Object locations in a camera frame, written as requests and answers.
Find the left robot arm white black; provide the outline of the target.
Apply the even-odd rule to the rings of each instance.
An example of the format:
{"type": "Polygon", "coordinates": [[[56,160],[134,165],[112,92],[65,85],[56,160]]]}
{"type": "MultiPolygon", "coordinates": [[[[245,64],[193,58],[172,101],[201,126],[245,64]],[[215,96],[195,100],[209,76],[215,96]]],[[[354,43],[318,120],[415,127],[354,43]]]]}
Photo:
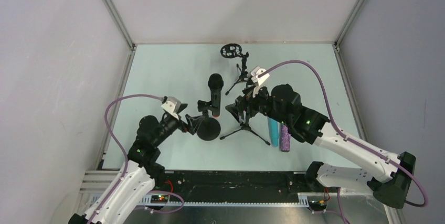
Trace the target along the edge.
{"type": "Polygon", "coordinates": [[[205,116],[186,121],[164,113],[159,121],[148,115],[139,122],[136,139],[115,179],[85,213],[73,214],[69,223],[124,223],[143,196],[164,181],[165,168],[156,162],[159,146],[175,131],[194,135],[205,116]]]}

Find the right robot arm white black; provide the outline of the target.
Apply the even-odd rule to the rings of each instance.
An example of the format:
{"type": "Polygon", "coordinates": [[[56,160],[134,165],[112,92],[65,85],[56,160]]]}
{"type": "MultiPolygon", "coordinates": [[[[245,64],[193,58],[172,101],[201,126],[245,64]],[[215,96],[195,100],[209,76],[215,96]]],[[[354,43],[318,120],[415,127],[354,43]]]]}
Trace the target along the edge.
{"type": "Polygon", "coordinates": [[[307,179],[324,187],[363,190],[395,209],[407,204],[416,163],[412,154],[389,152],[347,133],[327,116],[303,106],[300,95],[289,84],[278,85],[272,91],[262,87],[257,94],[253,91],[253,87],[245,88],[234,103],[225,107],[238,122],[260,113],[285,125],[297,141],[327,149],[357,165],[347,168],[313,162],[307,169],[307,179]]]}

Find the round base clip mic stand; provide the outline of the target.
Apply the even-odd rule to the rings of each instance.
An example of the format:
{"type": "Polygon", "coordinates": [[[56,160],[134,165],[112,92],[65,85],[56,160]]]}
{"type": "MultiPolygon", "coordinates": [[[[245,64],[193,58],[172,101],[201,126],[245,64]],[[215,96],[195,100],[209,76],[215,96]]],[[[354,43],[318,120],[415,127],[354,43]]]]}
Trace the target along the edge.
{"type": "Polygon", "coordinates": [[[204,141],[215,140],[221,132],[220,123],[216,120],[220,115],[220,107],[213,106],[211,101],[198,100],[197,108],[204,117],[197,130],[198,137],[204,141]]]}

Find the black microphone orange end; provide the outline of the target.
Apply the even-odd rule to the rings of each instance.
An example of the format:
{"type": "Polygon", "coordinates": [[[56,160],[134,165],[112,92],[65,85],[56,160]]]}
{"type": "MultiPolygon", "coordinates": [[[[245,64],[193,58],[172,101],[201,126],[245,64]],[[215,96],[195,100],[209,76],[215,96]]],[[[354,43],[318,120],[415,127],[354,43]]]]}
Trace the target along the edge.
{"type": "Polygon", "coordinates": [[[224,86],[222,76],[218,73],[210,75],[208,80],[208,87],[210,89],[210,110],[213,117],[220,116],[221,108],[221,91],[224,86]]]}

